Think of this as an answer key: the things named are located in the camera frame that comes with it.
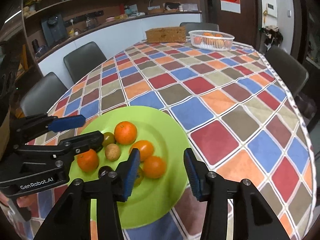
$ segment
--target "tablecloth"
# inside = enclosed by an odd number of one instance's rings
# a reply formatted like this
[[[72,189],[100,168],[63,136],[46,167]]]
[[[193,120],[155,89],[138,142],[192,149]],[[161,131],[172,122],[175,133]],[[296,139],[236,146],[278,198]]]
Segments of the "tablecloth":
[[[82,114],[88,125],[112,109],[136,105],[172,116],[199,160],[225,179],[249,178],[290,238],[304,236],[316,201],[311,141],[291,93],[263,55],[236,42],[224,52],[197,49],[189,40],[140,42],[91,71],[49,114]],[[30,143],[56,145],[84,127],[49,132]],[[21,235],[33,238],[65,189],[38,193],[37,203],[31,206],[32,220],[14,221]],[[124,236],[127,240],[198,239],[205,209],[206,203],[197,202],[187,187],[164,217],[124,230]],[[96,223],[91,226],[95,240]],[[233,207],[228,201],[228,240],[232,231]]]

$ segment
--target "colorful tablecloth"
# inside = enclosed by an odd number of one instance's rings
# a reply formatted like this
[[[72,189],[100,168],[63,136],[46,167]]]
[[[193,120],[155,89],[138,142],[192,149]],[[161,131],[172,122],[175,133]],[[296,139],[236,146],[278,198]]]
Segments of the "colorful tablecloth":
[[[185,130],[198,158],[225,179],[249,178],[291,239],[307,232],[315,206],[316,169],[311,141],[291,93],[267,60],[234,43],[213,52],[183,44],[145,42],[119,53],[74,85],[50,110],[58,117],[83,114],[86,125],[124,106],[150,106]],[[31,144],[56,145],[84,128],[49,132]],[[17,230],[32,239],[66,186],[38,193],[32,220]],[[228,240],[233,207],[228,202]],[[206,203],[188,187],[158,221],[124,230],[127,240],[198,239]],[[92,221],[92,239],[97,239]]]

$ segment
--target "green fruit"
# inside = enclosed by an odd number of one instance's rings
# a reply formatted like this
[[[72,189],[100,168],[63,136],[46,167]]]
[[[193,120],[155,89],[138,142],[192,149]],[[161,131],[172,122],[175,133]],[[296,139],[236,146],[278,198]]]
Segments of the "green fruit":
[[[136,180],[134,181],[133,186],[134,187],[139,186],[141,184],[143,178],[144,178],[143,170],[139,167],[138,172],[137,172],[137,177],[136,177]]]
[[[115,136],[113,135],[113,133],[105,132],[103,134],[103,136],[104,136],[104,140],[103,140],[103,143],[102,143],[103,147],[106,147],[111,143],[116,143],[116,139],[115,139]]]

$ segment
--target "wall thermostat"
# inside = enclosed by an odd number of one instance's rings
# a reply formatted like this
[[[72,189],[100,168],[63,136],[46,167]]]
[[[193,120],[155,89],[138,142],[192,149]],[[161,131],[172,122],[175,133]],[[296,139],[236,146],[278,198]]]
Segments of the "wall thermostat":
[[[277,7],[271,3],[267,3],[267,14],[277,18]]]

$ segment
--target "dark brown door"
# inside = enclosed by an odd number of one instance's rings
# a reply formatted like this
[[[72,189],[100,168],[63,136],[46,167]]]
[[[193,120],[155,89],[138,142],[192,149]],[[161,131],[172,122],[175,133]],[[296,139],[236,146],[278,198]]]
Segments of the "dark brown door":
[[[217,23],[220,31],[233,35],[235,41],[256,48],[257,44],[260,44],[258,3],[259,0],[240,0],[241,13],[238,14],[222,11],[220,0],[207,0],[207,21]]]

